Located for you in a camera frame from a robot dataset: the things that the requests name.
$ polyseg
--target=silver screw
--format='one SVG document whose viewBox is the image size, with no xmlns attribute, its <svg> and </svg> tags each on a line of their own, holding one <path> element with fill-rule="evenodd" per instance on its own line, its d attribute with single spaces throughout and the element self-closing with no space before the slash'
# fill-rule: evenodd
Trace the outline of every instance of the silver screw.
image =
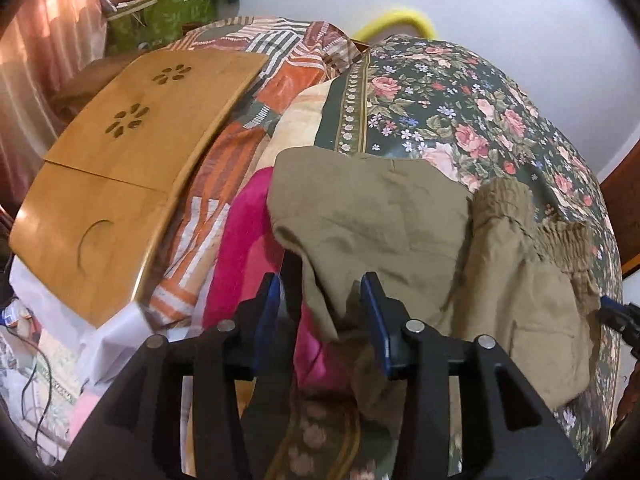
<svg viewBox="0 0 640 480">
<path fill-rule="evenodd" d="M 487 350 L 490 350 L 491 348 L 495 347 L 495 339 L 490 335 L 481 335 L 478 338 L 478 344 L 482 348 L 486 348 Z"/>
<path fill-rule="evenodd" d="M 236 322 L 233 319 L 223 319 L 216 325 L 219 332 L 231 332 L 235 327 Z"/>
<path fill-rule="evenodd" d="M 419 334 L 424 330 L 424 323 L 419 319 L 410 319 L 404 326 L 409 332 L 413 332 L 414 334 Z"/>
<path fill-rule="evenodd" d="M 161 335 L 153 335 L 146 338 L 147 348 L 160 348 L 164 344 L 164 337 Z"/>
</svg>

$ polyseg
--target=striped blanket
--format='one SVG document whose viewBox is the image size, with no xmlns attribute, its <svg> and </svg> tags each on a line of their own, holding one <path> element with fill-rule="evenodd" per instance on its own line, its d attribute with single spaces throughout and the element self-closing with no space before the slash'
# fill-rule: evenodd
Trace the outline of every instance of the striped blanket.
<svg viewBox="0 0 640 480">
<path fill-rule="evenodd" d="M 157 263 L 166 270 L 148 306 L 160 325 L 191 315 L 215 265 L 230 203 L 253 174 L 282 113 L 300 92 L 340 75 L 359 56 L 333 25 L 283 18 L 215 22 L 168 48 L 244 50 L 270 60 L 202 159 L 165 238 Z"/>
</svg>

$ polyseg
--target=window curtain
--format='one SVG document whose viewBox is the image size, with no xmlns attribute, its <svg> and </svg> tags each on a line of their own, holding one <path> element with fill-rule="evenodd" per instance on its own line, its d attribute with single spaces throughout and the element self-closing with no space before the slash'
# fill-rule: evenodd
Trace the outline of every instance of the window curtain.
<svg viewBox="0 0 640 480">
<path fill-rule="evenodd" d="M 24 0 L 0 39 L 0 205 L 15 216 L 65 122 L 49 105 L 104 54 L 98 0 Z"/>
</svg>

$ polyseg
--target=brown wooden furniture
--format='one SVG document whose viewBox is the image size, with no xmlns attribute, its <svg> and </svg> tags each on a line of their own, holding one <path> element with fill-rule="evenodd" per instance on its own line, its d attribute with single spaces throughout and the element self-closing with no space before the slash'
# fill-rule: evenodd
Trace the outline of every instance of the brown wooden furniture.
<svg viewBox="0 0 640 480">
<path fill-rule="evenodd" d="M 616 235 L 622 274 L 640 268 L 640 142 L 601 184 Z"/>
<path fill-rule="evenodd" d="M 10 244 L 92 325 L 148 293 L 184 184 L 266 59 L 217 49 L 146 54 L 47 153 Z"/>
</svg>

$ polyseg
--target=green storage box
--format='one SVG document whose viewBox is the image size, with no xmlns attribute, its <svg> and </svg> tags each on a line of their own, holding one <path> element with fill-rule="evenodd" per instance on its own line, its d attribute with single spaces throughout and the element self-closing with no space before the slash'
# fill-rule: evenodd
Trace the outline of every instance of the green storage box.
<svg viewBox="0 0 640 480">
<path fill-rule="evenodd" d="M 215 19 L 215 0 L 142 0 L 107 17 L 107 55 L 162 48 L 182 37 L 185 23 Z"/>
</svg>

